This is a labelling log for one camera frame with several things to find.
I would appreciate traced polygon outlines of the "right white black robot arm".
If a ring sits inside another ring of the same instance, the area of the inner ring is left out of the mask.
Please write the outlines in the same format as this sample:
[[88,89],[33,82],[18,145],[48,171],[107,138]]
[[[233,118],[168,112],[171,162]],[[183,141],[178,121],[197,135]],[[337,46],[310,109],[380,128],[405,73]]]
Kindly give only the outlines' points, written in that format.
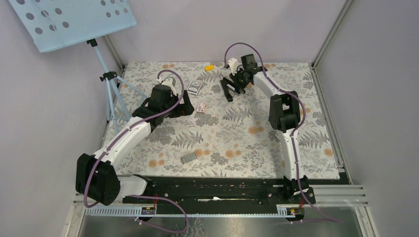
[[253,54],[243,56],[240,61],[225,59],[224,68],[231,71],[220,81],[227,101],[233,101],[231,92],[244,94],[248,84],[258,87],[270,100],[268,121],[279,132],[286,167],[283,196],[287,202],[298,202],[309,190],[308,178],[298,161],[297,130],[301,120],[298,94],[281,89],[269,77],[267,69],[258,65]]

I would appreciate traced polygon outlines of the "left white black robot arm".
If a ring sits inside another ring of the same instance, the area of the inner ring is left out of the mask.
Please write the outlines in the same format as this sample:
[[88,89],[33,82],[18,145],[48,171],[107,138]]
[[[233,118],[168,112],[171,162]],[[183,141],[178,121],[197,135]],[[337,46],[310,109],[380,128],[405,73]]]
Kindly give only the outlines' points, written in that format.
[[157,84],[151,96],[132,113],[126,126],[105,146],[92,155],[82,154],[77,160],[76,191],[84,196],[85,207],[97,204],[110,205],[125,197],[135,196],[147,203],[153,198],[153,190],[139,175],[119,176],[116,169],[133,148],[166,118],[178,118],[193,114],[187,90],[180,95],[174,87]]

